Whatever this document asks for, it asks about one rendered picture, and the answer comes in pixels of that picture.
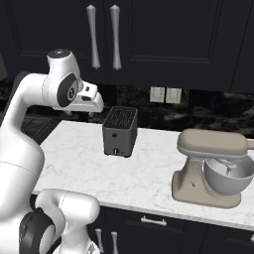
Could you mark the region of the beige stand mixer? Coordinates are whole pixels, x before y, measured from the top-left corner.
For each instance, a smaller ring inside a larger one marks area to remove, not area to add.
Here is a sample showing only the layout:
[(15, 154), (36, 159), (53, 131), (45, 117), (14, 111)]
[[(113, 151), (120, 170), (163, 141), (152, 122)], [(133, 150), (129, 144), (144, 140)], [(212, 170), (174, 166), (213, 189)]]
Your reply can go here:
[(249, 156), (249, 150), (254, 151), (254, 141), (238, 133), (186, 129), (178, 137), (177, 149), (187, 159), (184, 167), (173, 174), (174, 200), (219, 208), (232, 208), (241, 202), (241, 193), (222, 195), (208, 185), (204, 160), (215, 159), (226, 166), (234, 165)]

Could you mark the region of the black hob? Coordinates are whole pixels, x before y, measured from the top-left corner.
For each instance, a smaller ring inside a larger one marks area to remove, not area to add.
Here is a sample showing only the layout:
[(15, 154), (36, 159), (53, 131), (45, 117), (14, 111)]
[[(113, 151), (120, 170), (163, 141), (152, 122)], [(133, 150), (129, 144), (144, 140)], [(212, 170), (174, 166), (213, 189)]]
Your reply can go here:
[(32, 139), (41, 142), (52, 132), (55, 124), (59, 124), (64, 118), (64, 113), (53, 112), (52, 110), (28, 112), (22, 123), (21, 131)]

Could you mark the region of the white wall socket plate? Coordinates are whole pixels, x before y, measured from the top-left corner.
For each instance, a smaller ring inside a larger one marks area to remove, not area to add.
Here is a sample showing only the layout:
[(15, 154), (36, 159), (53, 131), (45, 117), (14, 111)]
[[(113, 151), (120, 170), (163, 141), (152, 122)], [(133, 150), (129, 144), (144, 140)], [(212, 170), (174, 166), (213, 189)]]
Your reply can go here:
[(152, 86), (150, 90), (150, 101), (163, 103), (165, 99), (165, 89), (163, 87)]
[(180, 88), (167, 88), (166, 102), (172, 104), (180, 104), (182, 90)]

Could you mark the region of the black drawer front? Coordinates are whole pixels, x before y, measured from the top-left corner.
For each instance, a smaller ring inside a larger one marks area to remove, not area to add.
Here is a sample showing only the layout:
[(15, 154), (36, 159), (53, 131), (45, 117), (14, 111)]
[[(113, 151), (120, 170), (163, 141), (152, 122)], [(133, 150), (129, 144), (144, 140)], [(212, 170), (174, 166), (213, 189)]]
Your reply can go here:
[(254, 254), (253, 231), (208, 225), (199, 254)]
[[(167, 221), (167, 226), (142, 223), (142, 216)], [(134, 211), (125, 212), (126, 254), (199, 254), (206, 225)]]

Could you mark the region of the dark grey toaster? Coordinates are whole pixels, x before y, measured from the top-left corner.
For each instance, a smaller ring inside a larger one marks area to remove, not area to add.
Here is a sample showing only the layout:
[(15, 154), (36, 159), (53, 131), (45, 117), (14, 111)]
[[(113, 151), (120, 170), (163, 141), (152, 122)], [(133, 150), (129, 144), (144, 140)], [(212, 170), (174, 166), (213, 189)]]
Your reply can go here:
[(103, 125), (104, 154), (129, 158), (138, 134), (138, 109), (113, 106)]

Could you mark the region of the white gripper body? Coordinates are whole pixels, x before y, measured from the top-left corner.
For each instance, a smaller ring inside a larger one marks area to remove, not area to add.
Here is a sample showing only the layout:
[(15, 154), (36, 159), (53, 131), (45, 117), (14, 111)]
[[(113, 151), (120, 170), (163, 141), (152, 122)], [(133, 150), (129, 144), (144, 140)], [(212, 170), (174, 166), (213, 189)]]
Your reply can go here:
[(80, 112), (102, 112), (104, 108), (104, 102), (99, 92), (96, 93), (95, 97), (91, 99), (84, 95), (78, 95), (75, 100), (65, 108), (68, 111), (80, 111)]

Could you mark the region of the black base cupboard door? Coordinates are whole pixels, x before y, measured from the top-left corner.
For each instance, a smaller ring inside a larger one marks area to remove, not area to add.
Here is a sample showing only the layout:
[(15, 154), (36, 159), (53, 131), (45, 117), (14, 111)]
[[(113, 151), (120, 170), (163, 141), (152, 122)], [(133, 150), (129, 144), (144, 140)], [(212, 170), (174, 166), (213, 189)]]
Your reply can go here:
[(97, 236), (95, 233), (96, 228), (100, 228), (102, 230), (102, 244), (104, 248), (104, 253), (101, 254), (107, 254), (105, 210), (103, 206), (100, 208), (99, 215), (95, 219), (95, 221), (87, 225), (87, 232), (89, 234), (89, 237), (98, 247)]
[(115, 231), (117, 235), (117, 247), (119, 254), (126, 254), (125, 251), (125, 224), (124, 224), (124, 211), (118, 208), (107, 207), (106, 213), (106, 224), (108, 229), (108, 250), (110, 254), (113, 254), (112, 249), (112, 237), (111, 232)]

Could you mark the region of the silver mixer bowl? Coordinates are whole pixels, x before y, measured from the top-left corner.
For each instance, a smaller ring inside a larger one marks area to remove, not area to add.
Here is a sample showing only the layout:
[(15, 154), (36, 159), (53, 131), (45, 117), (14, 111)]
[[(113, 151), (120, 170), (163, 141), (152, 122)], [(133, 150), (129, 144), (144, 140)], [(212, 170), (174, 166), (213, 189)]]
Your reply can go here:
[(254, 161), (246, 156), (226, 166), (215, 159), (205, 159), (203, 171), (206, 182), (216, 193), (234, 195), (244, 191), (254, 179)]

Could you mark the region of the narrow black wall cupboard door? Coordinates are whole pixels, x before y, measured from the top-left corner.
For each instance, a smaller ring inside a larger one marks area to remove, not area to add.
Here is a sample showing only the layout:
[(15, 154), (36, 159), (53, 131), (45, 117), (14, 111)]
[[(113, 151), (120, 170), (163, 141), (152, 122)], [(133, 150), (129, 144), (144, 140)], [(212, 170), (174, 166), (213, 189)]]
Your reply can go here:
[(231, 92), (254, 94), (254, 0), (251, 0)]

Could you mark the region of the wide black wall cupboard door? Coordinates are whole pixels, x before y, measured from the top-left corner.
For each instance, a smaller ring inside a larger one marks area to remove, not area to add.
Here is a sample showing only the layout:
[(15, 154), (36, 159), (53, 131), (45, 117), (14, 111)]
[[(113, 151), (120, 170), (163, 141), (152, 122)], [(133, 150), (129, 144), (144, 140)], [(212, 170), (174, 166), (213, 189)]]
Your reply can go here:
[[(110, 7), (120, 8), (113, 68)], [(228, 91), (251, 0), (104, 0), (108, 81)]]

